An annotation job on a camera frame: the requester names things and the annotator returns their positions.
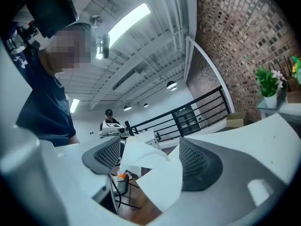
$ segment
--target desk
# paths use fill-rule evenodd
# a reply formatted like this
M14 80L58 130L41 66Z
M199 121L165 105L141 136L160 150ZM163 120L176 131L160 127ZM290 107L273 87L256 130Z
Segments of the desk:
M234 225L255 224L259 216L265 216L275 205L300 164L301 140L278 114L238 129L186 138L212 143L202 147L220 156L224 171L208 189L182 192L179 200L150 226L228 225L247 214L245 219L249 221ZM260 164L255 168L248 167L246 160L231 160L233 152L225 149L244 152ZM266 180L274 193L256 207L247 191L247 183L259 178Z
M299 117L301 120L301 103L288 103L287 97L285 98L279 109L267 108L264 99L257 105L256 108L261 113L261 119L265 119L267 116L275 113L283 113L287 115L294 115L296 117Z
M133 224L100 206L88 195L92 193L78 185L78 179L66 168L49 141L40 141L42 147L42 158L48 171L48 176L66 209L68 225L71 226L99 226L99 225L125 225ZM91 174L89 180L96 182L98 175Z
M261 210L260 213L264 215L281 195L281 191L284 188L283 185L286 186L291 182L300 163L301 141L285 120L276 114L242 128L187 137L215 144L207 145L207 148L215 153L224 151L224 148L229 148L242 151L254 157L261 163L258 165L258 173L252 175L252 168L241 167L245 161L231 161L229 154L221 152L222 160L225 160L225 164L228 164L230 161L232 166L225 167L224 174L222 174L220 179L202 192L181 193L179 200L164 214L152 221L149 224L150 226L225 225L240 219L254 209ZM100 140L97 140L96 142L84 143L83 145L86 146L86 149L89 149L100 142ZM50 178L66 207L70 225L99 225L100 223L104 225L133 225L91 200L90 197L95 192L97 193L97 188L90 188L88 184L89 190L84 189L83 187L86 184L83 183L79 187L80 178L73 178L73 174L76 172L71 173L72 170L62 165L64 160L67 159L61 160L62 158L58 158L56 156L57 152L55 152L51 143L47 143L48 145L42 144L44 161L48 166ZM81 151L80 149L71 150L78 153ZM76 158L74 161L79 162L81 157L76 156ZM79 162L79 165L85 168L82 162ZM273 172L282 182L274 178L269 179L265 174L260 174L262 170ZM86 170L81 171L81 174L85 174L86 180L94 180L95 182L99 176L92 172L90 174ZM256 208L247 194L246 183L251 179L258 179L257 176L266 179L268 182L273 180L274 184L278 186L278 190L275 191L276 194L273 194L266 202ZM243 193L244 197L240 197L241 194L237 193L238 191Z
M110 178L107 175L97 175L92 172L84 165L81 157L87 150L112 138L113 137L105 137L75 145L55 147L55 152L61 164L70 172L79 187L84 190L90 198L93 198L97 202L102 200L103 197L100 196L99 192L103 194L102 188L105 188L106 185L110 183Z

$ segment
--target white flower pot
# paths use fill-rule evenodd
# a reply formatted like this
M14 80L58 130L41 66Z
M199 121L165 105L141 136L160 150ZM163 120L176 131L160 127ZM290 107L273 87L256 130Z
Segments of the white flower pot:
M277 106L277 93L270 97L265 97L265 102L268 108L276 108Z

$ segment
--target logo on shirt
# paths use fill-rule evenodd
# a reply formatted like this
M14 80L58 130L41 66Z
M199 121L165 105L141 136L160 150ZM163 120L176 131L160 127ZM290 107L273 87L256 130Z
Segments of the logo on shirt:
M14 58L14 61L20 61L21 62L21 68L25 69L25 65L28 64L26 60L23 61L23 59L20 58L20 56L16 56L16 58Z

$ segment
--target mesh chair back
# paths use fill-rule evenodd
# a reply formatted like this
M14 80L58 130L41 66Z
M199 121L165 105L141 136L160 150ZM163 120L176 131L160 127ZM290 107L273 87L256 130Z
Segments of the mesh chair back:
M222 174L218 155L182 137L179 158L183 166L182 191L205 190Z
M120 156L120 137L91 148L82 155L83 163L96 174L110 174Z

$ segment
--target pink flower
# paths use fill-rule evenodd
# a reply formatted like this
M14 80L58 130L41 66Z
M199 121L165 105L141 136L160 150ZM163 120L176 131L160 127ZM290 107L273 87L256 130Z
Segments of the pink flower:
M282 83L283 83L283 82L282 82L281 80L278 80L278 89L283 88Z
M285 81L286 79L284 78L283 74L280 71L272 70L273 73L273 78L277 78L280 81Z

